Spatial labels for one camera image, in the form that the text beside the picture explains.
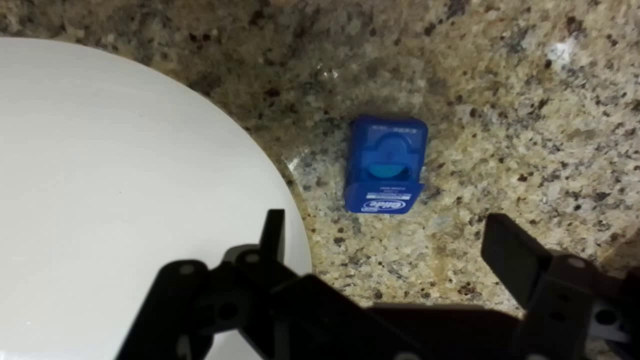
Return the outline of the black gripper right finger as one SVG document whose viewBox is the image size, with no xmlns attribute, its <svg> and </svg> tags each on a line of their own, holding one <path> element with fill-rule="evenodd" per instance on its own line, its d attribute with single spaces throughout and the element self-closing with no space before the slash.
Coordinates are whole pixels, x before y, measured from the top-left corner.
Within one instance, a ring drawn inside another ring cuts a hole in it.
<svg viewBox="0 0 640 360">
<path fill-rule="evenodd" d="M 506 213 L 486 215 L 479 254 L 521 308 L 551 262 L 551 252 Z"/>
</svg>

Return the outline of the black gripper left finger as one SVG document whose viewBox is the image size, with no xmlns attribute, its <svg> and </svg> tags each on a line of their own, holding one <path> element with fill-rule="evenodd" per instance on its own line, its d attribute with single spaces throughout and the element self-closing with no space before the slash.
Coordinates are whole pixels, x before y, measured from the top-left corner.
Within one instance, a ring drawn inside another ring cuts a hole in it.
<svg viewBox="0 0 640 360">
<path fill-rule="evenodd" d="M 286 212 L 281 207 L 271 207 L 266 212 L 266 220 L 259 233 L 262 256 L 281 262 L 283 240 L 286 240 Z"/>
</svg>

